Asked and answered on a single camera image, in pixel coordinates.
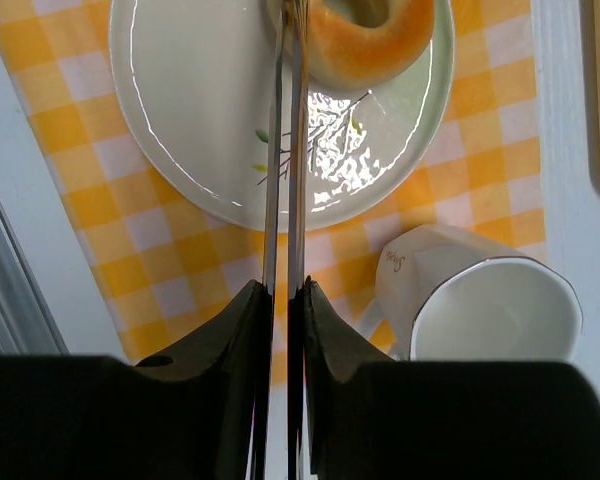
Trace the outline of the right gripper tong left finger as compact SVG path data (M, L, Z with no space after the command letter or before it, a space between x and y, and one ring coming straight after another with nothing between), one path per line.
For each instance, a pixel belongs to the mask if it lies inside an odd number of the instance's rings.
M178 399L146 442L144 479L261 479L265 475L276 287L286 8L276 10L263 274L220 314L135 369L155 400Z

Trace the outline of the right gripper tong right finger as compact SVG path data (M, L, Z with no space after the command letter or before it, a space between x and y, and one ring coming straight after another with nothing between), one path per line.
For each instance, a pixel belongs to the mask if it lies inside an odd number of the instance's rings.
M367 367L389 358L338 316L317 282L305 274L308 148L308 13L286 4L291 48L291 154L288 238L289 475L303 460L320 479L378 479L379 437L366 415Z

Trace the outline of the glazed donut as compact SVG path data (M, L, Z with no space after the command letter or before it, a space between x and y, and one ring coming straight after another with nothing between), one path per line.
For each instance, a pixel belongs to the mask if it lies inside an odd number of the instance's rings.
M435 3L397 1L267 1L274 28L288 14L285 49L303 72L336 90L366 89L408 69L432 39Z

